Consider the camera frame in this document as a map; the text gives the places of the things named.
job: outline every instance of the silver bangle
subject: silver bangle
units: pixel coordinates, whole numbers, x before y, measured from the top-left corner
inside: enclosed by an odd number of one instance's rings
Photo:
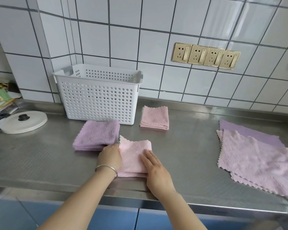
[[[115,171],[116,176],[115,176],[115,178],[114,178],[113,180],[115,180],[115,179],[118,177],[119,173],[116,171],[116,169],[113,168],[113,167],[111,167],[111,166],[108,166],[108,165],[98,165],[98,166],[96,166],[96,168],[95,168],[95,172],[97,171],[97,168],[100,167],[100,166],[106,166],[106,167],[108,167],[108,168],[110,168],[110,169],[112,169],[112,170]]]

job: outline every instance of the microfiber cloth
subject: microfiber cloth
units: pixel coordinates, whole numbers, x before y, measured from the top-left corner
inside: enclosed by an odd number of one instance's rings
[[[101,151],[105,146],[114,144],[119,137],[119,121],[87,121],[72,146],[75,150]]]
[[[247,181],[247,185],[288,198],[288,148],[245,137],[238,131],[224,130],[220,138],[219,167]]]
[[[168,130],[169,113],[167,106],[151,108],[144,106],[142,109],[142,119],[140,127],[149,127]]]
[[[255,131],[247,127],[243,127],[240,125],[236,125],[234,123],[227,122],[223,119],[220,119],[219,124],[220,124],[220,130],[224,130],[224,129],[234,130],[234,131],[236,130],[239,132],[240,135],[243,135],[245,137],[251,136],[260,142],[267,143],[272,146],[285,147],[277,135],[268,135],[260,131]]]
[[[119,177],[146,177],[147,169],[140,155],[144,154],[145,149],[151,150],[151,142],[149,140],[130,141],[120,135],[119,149],[123,160]]]

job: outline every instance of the gold switch panel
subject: gold switch panel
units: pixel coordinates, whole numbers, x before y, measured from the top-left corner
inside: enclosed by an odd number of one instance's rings
[[[210,47],[208,49],[204,65],[218,67],[220,65],[224,52],[225,49]]]
[[[220,69],[234,69],[237,64],[241,52],[238,51],[228,51],[224,52],[224,56],[219,65]]]
[[[172,61],[187,63],[191,48],[191,44],[175,43]]]
[[[193,45],[188,63],[203,65],[209,47]]]

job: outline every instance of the outlet panel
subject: outlet panel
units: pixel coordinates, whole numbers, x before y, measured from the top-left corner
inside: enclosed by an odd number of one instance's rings
[[[175,43],[172,61],[187,63],[191,48],[191,44]]]
[[[204,65],[218,67],[222,60],[225,49],[210,47]]]
[[[193,45],[188,63],[203,65],[208,49],[206,46]]]
[[[234,69],[237,64],[241,52],[238,51],[229,51],[224,52],[224,56],[219,65],[220,69]]]

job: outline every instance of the storage basket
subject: storage basket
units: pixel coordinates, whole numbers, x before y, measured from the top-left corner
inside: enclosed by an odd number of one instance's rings
[[[141,71],[77,64],[53,75],[69,119],[134,123]]]

